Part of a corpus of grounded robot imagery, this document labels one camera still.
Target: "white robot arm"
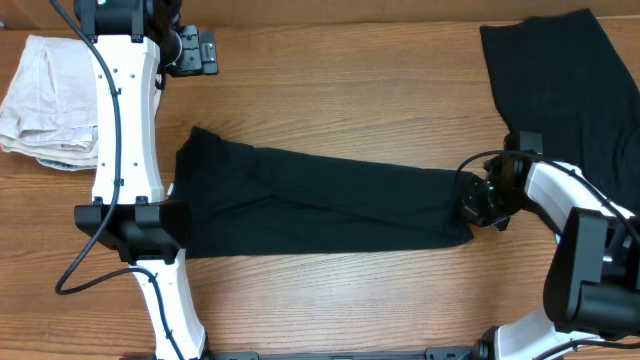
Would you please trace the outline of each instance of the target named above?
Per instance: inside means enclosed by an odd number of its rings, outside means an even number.
[[[75,216],[82,231],[92,236],[96,233],[114,202],[114,173],[120,166],[120,195],[115,200],[115,215],[105,225],[107,230],[98,241],[117,250],[121,260],[132,269],[145,269],[155,275],[160,297],[147,275],[135,273],[156,335],[154,358],[205,360],[212,358],[212,354],[207,346],[205,329],[193,306],[185,269],[184,249],[190,238],[190,210],[185,203],[165,201],[155,148],[154,97],[163,87],[157,83],[156,75],[164,71],[172,76],[217,73],[213,34],[200,34],[193,26],[179,26],[180,3],[145,2],[143,6],[142,0],[75,1],[82,33],[95,44],[109,66],[117,87],[122,119],[122,155],[118,164],[114,156],[117,133],[112,92],[103,66],[92,55],[99,113],[98,170],[92,190],[93,203],[76,207]],[[528,204],[542,209],[549,225],[563,232],[545,285],[544,307],[513,324],[490,331],[488,337],[473,349],[429,348],[416,356],[370,353],[282,358],[544,360],[569,351],[571,347],[545,355],[571,341],[603,341],[603,338],[637,334],[640,300],[635,292],[640,284],[633,288],[622,284],[620,279],[611,280],[610,275],[638,277],[637,266],[635,269],[625,267],[633,263],[629,259],[637,258],[638,244],[628,241],[624,229],[622,233],[617,230],[619,224],[615,223],[611,208],[603,206],[584,184],[545,163],[527,163],[526,159],[518,163],[517,174],[508,181],[507,189],[498,187],[496,192],[504,190],[503,200],[513,195],[521,197],[522,201],[499,204],[493,193],[497,186],[495,180],[503,176],[504,164],[513,165],[512,159],[507,160],[500,163],[499,171],[490,172],[492,175],[486,184],[477,179],[479,181],[471,187],[472,193],[462,197],[461,213],[469,222],[481,226],[498,224],[504,228],[508,216],[496,216],[496,208],[504,205],[515,212]],[[579,169],[560,165],[581,176]],[[466,203],[465,199],[480,200]],[[633,217],[628,210],[613,206],[625,218]],[[581,266],[585,262],[595,270],[584,271]],[[166,314],[161,312],[162,303]],[[166,324],[161,315],[166,315]],[[166,325],[170,334],[165,332]],[[216,358],[258,360],[258,355],[216,354]],[[263,358],[280,359],[275,355]]]

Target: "white towel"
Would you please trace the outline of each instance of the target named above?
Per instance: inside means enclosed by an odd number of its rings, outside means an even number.
[[[98,161],[96,84],[80,40],[30,35],[0,107],[0,145],[63,170]]]

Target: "black cloth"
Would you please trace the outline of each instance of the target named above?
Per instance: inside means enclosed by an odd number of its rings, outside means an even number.
[[[542,134],[544,155],[578,165],[640,212],[640,94],[589,10],[482,27],[496,107],[511,132]]]
[[[454,173],[256,149],[194,127],[170,198],[191,205],[191,258],[442,248],[472,238]]]

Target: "black cable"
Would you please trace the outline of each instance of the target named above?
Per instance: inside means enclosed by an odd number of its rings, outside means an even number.
[[[82,260],[87,256],[91,248],[93,248],[93,246],[96,244],[100,235],[102,235],[102,233],[105,231],[106,227],[109,225],[109,222],[111,221],[111,218],[113,217],[113,213],[115,212],[115,209],[116,209],[116,204],[118,203],[118,197],[120,196],[120,182],[121,182],[121,177],[120,177],[121,166],[120,165],[122,163],[122,153],[121,153],[122,152],[122,149],[121,149],[122,148],[121,146],[122,129],[121,129],[121,120],[120,120],[120,104],[118,103],[118,94],[117,94],[116,85],[113,82],[113,77],[111,76],[111,71],[109,70],[109,67],[104,62],[104,59],[98,52],[98,49],[96,49],[96,47],[93,46],[91,41],[87,39],[87,37],[82,33],[82,30],[78,28],[78,26],[73,22],[73,20],[69,17],[69,15],[60,6],[60,4],[58,4],[56,0],[50,0],[50,2],[51,2],[51,5],[53,5],[53,7],[56,9],[58,14],[62,16],[64,21],[66,21],[67,24],[71,26],[71,29],[73,29],[76,35],[78,35],[80,39],[87,45],[87,47],[89,47],[89,50],[91,50],[93,55],[96,57],[96,60],[98,60],[98,63],[100,63],[100,67],[102,67],[102,70],[104,71],[104,76],[106,77],[107,82],[109,83],[109,90],[111,91],[111,99],[113,101],[113,112],[115,116],[115,126],[116,126],[116,129],[115,129],[116,157],[115,157],[115,171],[114,171],[114,177],[113,177],[114,178],[113,196],[111,197],[111,204],[109,205],[109,210],[107,211],[107,214],[105,215],[102,223],[98,227],[98,230],[96,231],[96,233],[91,237],[91,240],[89,240],[87,245],[85,245],[84,249],[82,249],[82,251],[80,252],[80,254],[78,254],[78,256],[73,261],[73,263],[71,263],[67,271],[65,271],[64,274],[62,274],[62,276],[60,277],[60,280],[58,280],[58,283],[56,284],[56,294],[69,295],[81,290],[77,290],[79,287],[71,288],[71,289],[62,289],[62,286],[67,281],[67,279],[71,276],[73,271],[78,267],[78,265],[80,265]]]
[[[598,346],[609,349],[634,350],[640,349],[640,342],[624,344],[612,341],[571,340],[567,343],[552,347],[551,349],[543,352],[541,355],[534,357],[533,360],[546,360],[568,349],[578,351],[578,346]]]
[[[624,215],[622,215],[620,213],[620,211],[613,205],[611,205],[611,201],[607,198],[605,198],[600,191],[598,191],[598,189],[596,189],[595,186],[591,185],[590,182],[588,182],[586,179],[584,179],[583,177],[577,175],[573,170],[569,170],[567,168],[565,168],[562,165],[557,164],[556,162],[547,159],[545,157],[542,157],[541,155],[538,154],[534,154],[534,153],[529,153],[529,152],[524,152],[524,151],[514,151],[514,150],[492,150],[492,151],[485,151],[476,155],[473,155],[472,157],[468,158],[467,160],[463,161],[462,164],[460,164],[460,166],[458,167],[458,169],[456,170],[456,174],[455,174],[455,184],[458,185],[458,181],[459,181],[459,175],[462,172],[462,169],[464,169],[465,166],[467,166],[467,164],[469,164],[470,162],[472,162],[473,160],[479,159],[481,157],[485,157],[485,156],[489,156],[489,155],[515,155],[515,156],[521,156],[521,157],[526,157],[528,159],[531,159],[535,162],[542,162],[545,163],[555,169],[558,169],[560,171],[562,171],[563,173],[571,176],[572,178],[576,179],[582,186],[584,186],[587,190],[589,190],[589,192],[591,194],[593,194],[593,196],[598,199],[598,201],[600,201],[600,203],[602,203],[602,205],[607,208],[607,210],[611,211],[611,213],[613,215],[615,215],[615,217],[618,219],[618,221],[625,227],[625,229],[627,230],[627,232],[629,233],[629,236],[631,236],[631,238],[636,242],[636,244],[638,246],[640,246],[640,236],[638,235],[638,232],[633,228],[633,226],[631,226],[631,223],[629,222],[629,220],[627,220],[627,218],[624,217]]]
[[[171,342],[171,346],[175,350],[178,358],[180,360],[184,360],[184,357],[180,352],[180,348],[178,347],[178,344],[173,337],[173,333],[169,329],[169,324],[167,323],[167,317],[164,310],[164,303],[162,301],[162,294],[160,293],[160,286],[158,285],[158,281],[156,280],[156,277],[154,276],[154,274],[152,274],[149,270],[143,269],[143,268],[127,268],[127,269],[117,270],[109,274],[103,275],[95,280],[89,281],[83,285],[79,285],[71,289],[62,289],[62,286],[69,279],[71,274],[73,274],[73,272],[78,267],[78,265],[80,265],[82,260],[84,260],[84,258],[87,256],[91,248],[93,248],[93,246],[96,244],[96,242],[98,241],[102,233],[104,233],[105,229],[109,225],[109,222],[111,221],[111,218],[113,217],[113,214],[115,212],[116,205],[118,203],[118,198],[120,196],[120,186],[121,186],[120,171],[121,171],[121,165],[122,165],[122,139],[121,139],[122,138],[122,121],[120,119],[120,104],[118,102],[118,91],[113,81],[113,77],[111,76],[109,67],[105,63],[102,56],[100,55],[100,52],[98,51],[98,49],[96,49],[95,46],[93,46],[91,41],[87,39],[87,37],[82,33],[82,30],[78,28],[78,26],[73,22],[73,20],[69,17],[66,11],[64,11],[64,9],[60,6],[60,4],[58,4],[56,0],[50,0],[50,3],[54,7],[54,9],[56,9],[58,14],[60,14],[60,16],[64,19],[64,21],[67,24],[69,24],[69,26],[76,33],[76,35],[78,35],[78,37],[87,45],[89,50],[93,53],[96,60],[100,64],[100,67],[104,71],[104,76],[107,79],[107,83],[109,84],[109,91],[111,92],[111,99],[113,101],[113,112],[115,117],[115,138],[116,138],[115,139],[116,140],[115,170],[114,170],[114,177],[113,177],[114,178],[113,196],[111,197],[111,204],[109,205],[107,214],[102,220],[102,223],[98,227],[98,230],[96,231],[96,233],[91,237],[87,245],[85,245],[85,247],[82,249],[80,254],[78,254],[76,259],[71,263],[71,265],[69,265],[69,268],[67,268],[67,270],[64,272],[64,274],[62,274],[62,276],[56,283],[56,287],[55,287],[56,294],[58,295],[74,294],[122,274],[137,272],[137,273],[146,275],[149,278],[149,282],[153,284],[153,289],[158,299],[158,310],[160,311],[160,320],[162,322],[162,327],[164,329],[165,335],[169,340],[169,342]]]

